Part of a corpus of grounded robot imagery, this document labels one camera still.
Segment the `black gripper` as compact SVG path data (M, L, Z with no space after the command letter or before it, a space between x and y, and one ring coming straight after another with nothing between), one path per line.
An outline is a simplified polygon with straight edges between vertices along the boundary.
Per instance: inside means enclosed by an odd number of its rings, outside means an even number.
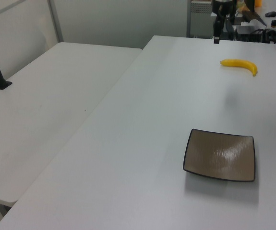
M229 39L234 39L235 30L233 28L233 23L235 19L234 13L236 12L236 3L234 0L212 0L212 13L216 14L217 17L214 21L214 44L219 44L221 33L223 31L225 18L223 16L229 15L226 18L226 31Z

